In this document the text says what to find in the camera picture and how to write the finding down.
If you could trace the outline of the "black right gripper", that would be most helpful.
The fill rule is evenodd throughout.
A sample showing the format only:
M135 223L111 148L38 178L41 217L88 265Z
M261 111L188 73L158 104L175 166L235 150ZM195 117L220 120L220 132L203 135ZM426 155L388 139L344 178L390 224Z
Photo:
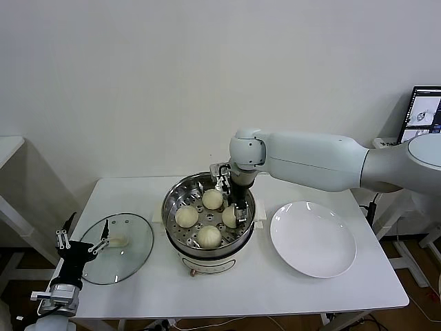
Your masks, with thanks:
M228 197L228 206L234 204L234 216L237 223L243 223L247 220L246 194L249 190L248 185L238 185L229 182L227 175L216 177L215 189Z

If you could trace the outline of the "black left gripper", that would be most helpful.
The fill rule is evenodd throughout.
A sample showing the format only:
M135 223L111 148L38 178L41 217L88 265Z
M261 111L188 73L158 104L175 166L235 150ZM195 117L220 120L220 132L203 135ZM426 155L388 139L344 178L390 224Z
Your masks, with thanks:
M101 239L95 246L92 243L85 243L80 241L69 241L68 232L72 222L76 216L73 212L68 220L63 224L60 230L55 232L57 238L57 252L63 259L61 269L58 276L51 280L51 285L68 284L68 285L82 285L83 269L86 263L93 261L100 250L106 247L110 241L109 222L106 219Z

